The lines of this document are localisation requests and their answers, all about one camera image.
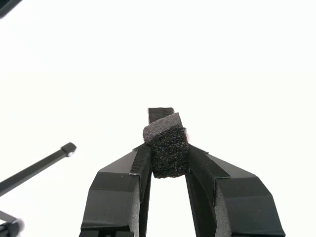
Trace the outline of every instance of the foam block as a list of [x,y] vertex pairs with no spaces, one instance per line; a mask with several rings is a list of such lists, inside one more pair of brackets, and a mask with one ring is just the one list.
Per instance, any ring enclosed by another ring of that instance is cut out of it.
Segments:
[[189,144],[179,113],[144,128],[145,144],[152,147],[152,169],[155,178],[179,177],[185,174]]

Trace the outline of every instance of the black sponge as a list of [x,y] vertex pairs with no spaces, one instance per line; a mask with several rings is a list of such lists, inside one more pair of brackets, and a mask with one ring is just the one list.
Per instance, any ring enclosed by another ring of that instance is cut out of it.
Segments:
[[173,108],[148,108],[149,124],[173,113]]
[[149,124],[144,128],[143,138],[153,151],[155,178],[175,178],[185,174],[189,144],[179,113]]

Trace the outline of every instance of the black rod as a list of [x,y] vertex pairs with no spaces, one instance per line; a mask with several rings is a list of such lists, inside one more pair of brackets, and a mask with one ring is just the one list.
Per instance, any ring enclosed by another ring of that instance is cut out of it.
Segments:
[[22,0],[0,0],[0,19],[5,17]]
[[16,188],[20,184],[29,180],[33,176],[42,172],[46,168],[60,161],[62,158],[70,157],[76,150],[76,146],[73,143],[64,145],[60,150],[51,154],[50,156],[38,161],[30,167],[20,171],[19,173],[11,176],[10,178],[0,183],[0,197],[12,189]]

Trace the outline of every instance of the black bar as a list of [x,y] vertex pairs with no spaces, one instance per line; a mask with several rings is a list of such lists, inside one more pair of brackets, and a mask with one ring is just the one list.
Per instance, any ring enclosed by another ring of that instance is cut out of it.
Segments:
[[73,143],[68,143],[50,156],[4,180],[0,183],[0,197],[60,161],[62,158],[69,157],[75,150],[76,146]]
[[0,211],[0,220],[6,221],[6,222],[13,222],[13,221],[16,221],[16,218],[3,211]]
[[0,19],[5,17],[22,0],[0,0]]

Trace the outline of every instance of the black plastic part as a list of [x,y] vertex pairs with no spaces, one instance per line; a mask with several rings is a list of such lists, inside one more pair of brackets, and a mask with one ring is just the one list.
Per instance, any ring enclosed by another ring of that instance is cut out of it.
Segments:
[[173,108],[148,108],[148,122],[151,124],[152,122],[172,115],[173,113]]
[[79,237],[99,237],[99,231],[81,231]]
[[122,231],[119,231],[119,232],[117,232],[117,234],[115,235],[115,237],[134,237],[134,233],[132,233],[132,232],[122,232]]
[[30,167],[2,181],[0,183],[0,197],[6,194],[7,192],[11,191],[12,189],[16,188],[20,184],[24,183],[25,181],[29,180],[33,176],[37,175],[38,173],[42,172],[46,168],[50,167],[51,165],[60,161],[62,158],[68,156],[69,152],[74,152],[75,149],[76,146],[74,144],[68,143],[65,146],[63,146],[62,149],[56,151],[50,156],[40,160],[39,162],[31,165]]
[[186,180],[197,237],[216,234],[217,189],[224,196],[232,236],[285,236],[273,197],[257,176],[190,145]]
[[20,226],[17,221],[0,225],[0,237],[17,237],[19,232]]
[[[140,237],[146,236],[150,163],[151,148],[143,144],[99,170],[89,189],[81,225],[82,235],[86,231],[99,231],[101,237],[127,235],[137,201],[140,202]],[[135,199],[137,189],[140,195]]]
[[22,0],[0,0],[0,19],[6,16]]

